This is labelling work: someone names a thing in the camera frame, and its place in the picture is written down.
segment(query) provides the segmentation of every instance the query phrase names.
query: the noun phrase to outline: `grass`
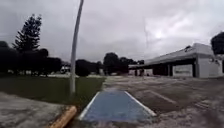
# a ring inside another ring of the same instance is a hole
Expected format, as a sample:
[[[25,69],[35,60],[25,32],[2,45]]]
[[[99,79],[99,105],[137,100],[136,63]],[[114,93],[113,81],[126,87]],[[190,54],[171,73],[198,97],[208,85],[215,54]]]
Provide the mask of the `grass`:
[[[76,93],[69,93],[68,78],[12,76],[0,78],[0,91],[29,99],[75,105],[81,111],[101,89],[104,78],[77,78]]]

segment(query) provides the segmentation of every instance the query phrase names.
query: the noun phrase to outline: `building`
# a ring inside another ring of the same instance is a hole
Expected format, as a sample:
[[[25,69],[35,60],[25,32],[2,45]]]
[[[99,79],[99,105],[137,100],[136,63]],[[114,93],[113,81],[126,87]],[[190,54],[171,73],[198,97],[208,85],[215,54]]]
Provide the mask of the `building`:
[[[144,69],[145,75],[211,78],[223,76],[222,58],[214,56],[211,47],[195,43],[182,50],[154,59],[145,60],[144,65],[130,65],[131,74]]]

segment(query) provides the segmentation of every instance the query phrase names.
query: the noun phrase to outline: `pine tree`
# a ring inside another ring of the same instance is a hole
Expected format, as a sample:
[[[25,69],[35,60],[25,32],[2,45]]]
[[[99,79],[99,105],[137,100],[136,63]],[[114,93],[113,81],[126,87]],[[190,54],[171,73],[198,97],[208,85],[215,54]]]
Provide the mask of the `pine tree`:
[[[18,31],[13,47],[19,52],[33,51],[39,47],[41,16],[33,14],[25,22],[21,31]]]

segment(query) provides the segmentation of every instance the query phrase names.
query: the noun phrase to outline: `cloud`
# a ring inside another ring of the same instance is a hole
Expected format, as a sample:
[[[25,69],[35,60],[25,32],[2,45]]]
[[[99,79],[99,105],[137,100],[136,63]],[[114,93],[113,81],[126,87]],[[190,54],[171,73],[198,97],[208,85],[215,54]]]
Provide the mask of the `cloud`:
[[[70,60],[78,0],[0,2],[0,40],[13,42],[24,21],[41,14],[41,47]],[[222,0],[85,0],[77,57],[98,61],[116,52],[149,59],[194,42],[209,44],[224,28],[223,6]]]

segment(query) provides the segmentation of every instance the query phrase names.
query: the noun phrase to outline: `light pole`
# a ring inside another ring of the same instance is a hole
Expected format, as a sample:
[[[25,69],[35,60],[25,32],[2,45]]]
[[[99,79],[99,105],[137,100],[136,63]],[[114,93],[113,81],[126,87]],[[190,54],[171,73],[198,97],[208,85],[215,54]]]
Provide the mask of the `light pole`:
[[[77,46],[77,39],[79,33],[79,24],[82,14],[82,7],[83,7],[84,0],[80,0],[79,10],[76,18],[75,24],[75,31],[73,36],[73,43],[72,43],[72,54],[71,54],[71,74],[70,74],[70,93],[75,93],[75,60],[76,60],[76,46]]]

